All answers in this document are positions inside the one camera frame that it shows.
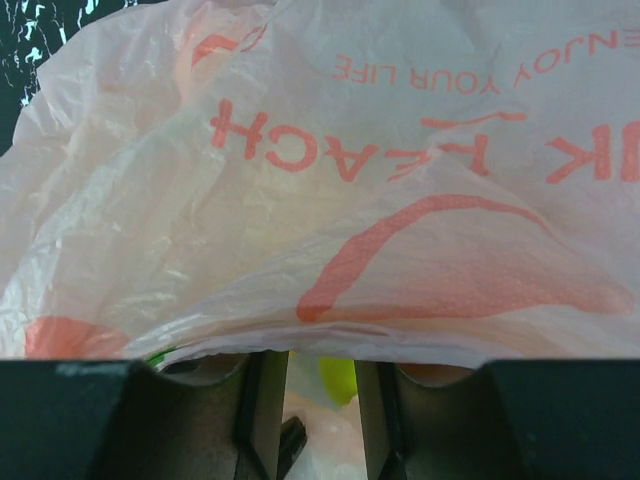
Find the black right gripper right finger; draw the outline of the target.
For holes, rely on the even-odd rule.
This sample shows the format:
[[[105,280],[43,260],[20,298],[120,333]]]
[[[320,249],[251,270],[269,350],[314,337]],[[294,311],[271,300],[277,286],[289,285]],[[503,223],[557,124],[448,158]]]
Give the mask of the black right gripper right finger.
[[[355,365],[371,479],[635,479],[635,360],[500,360],[445,386]]]

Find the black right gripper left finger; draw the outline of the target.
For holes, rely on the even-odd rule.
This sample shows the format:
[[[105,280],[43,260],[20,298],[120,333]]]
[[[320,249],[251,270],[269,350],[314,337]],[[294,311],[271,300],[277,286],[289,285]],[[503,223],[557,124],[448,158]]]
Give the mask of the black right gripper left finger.
[[[5,479],[273,479],[288,356],[1,364]]]

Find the pink plastic bag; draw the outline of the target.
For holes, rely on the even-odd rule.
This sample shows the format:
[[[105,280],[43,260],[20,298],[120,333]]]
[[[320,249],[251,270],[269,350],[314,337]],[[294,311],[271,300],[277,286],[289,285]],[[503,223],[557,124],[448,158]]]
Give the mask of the pink plastic bag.
[[[635,1],[164,1],[38,80],[1,364],[284,352],[273,479],[371,479],[320,357],[639,364]]]

